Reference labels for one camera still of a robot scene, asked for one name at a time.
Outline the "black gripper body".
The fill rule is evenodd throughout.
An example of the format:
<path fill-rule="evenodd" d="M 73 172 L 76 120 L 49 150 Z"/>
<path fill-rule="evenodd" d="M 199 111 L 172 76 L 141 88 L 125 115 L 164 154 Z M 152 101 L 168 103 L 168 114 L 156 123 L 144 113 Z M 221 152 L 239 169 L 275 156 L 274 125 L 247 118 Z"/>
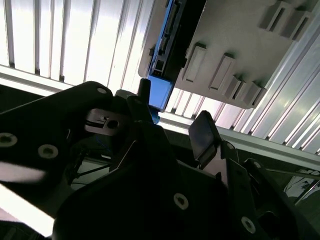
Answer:
<path fill-rule="evenodd" d="M 226 239 L 229 191 L 239 165 L 213 174 L 175 159 L 141 159 L 72 194 L 58 211 L 54 240 Z"/>

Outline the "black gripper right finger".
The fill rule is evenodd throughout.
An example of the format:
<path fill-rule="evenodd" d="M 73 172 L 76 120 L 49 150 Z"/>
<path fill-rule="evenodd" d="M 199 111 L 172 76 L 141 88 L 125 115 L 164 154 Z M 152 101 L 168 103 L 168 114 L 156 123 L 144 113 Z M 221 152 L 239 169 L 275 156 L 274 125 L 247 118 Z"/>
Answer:
<path fill-rule="evenodd" d="M 188 134 L 198 168 L 215 178 L 210 207 L 216 239 L 319 239 L 264 166 L 253 158 L 239 159 L 236 148 L 221 138 L 209 112 L 198 115 Z"/>

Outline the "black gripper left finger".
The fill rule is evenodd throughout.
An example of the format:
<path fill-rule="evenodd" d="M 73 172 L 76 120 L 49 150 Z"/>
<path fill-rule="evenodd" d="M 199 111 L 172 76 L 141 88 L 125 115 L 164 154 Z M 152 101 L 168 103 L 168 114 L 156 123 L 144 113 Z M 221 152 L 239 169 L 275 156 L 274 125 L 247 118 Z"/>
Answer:
<path fill-rule="evenodd" d="M 53 235 L 59 210 L 79 190 L 67 195 L 68 176 L 84 154 L 100 150 L 84 147 L 90 137 L 102 135 L 111 172 L 139 160 L 177 161 L 146 96 L 115 96 L 89 81 L 1 113 L 1 209 L 32 228 L 43 224 L 43 233 Z"/>

